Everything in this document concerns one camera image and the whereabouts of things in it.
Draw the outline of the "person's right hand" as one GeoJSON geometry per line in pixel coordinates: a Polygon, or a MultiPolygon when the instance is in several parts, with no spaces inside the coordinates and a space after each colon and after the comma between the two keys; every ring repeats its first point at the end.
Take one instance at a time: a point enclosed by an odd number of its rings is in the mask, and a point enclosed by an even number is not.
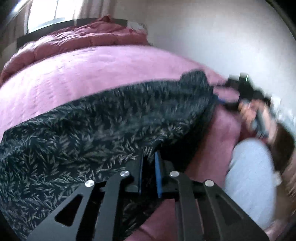
{"type": "Polygon", "coordinates": [[[261,100],[242,100],[238,110],[248,130],[258,138],[272,144],[277,134],[277,124],[270,113],[269,107],[261,100]]]}

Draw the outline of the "brown sleeved right forearm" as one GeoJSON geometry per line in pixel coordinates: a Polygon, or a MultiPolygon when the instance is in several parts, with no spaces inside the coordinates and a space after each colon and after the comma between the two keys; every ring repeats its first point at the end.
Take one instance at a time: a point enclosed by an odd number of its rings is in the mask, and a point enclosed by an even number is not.
{"type": "Polygon", "coordinates": [[[276,123],[274,132],[269,134],[268,146],[275,170],[282,174],[294,153],[295,139],[281,123],[276,123]]]}

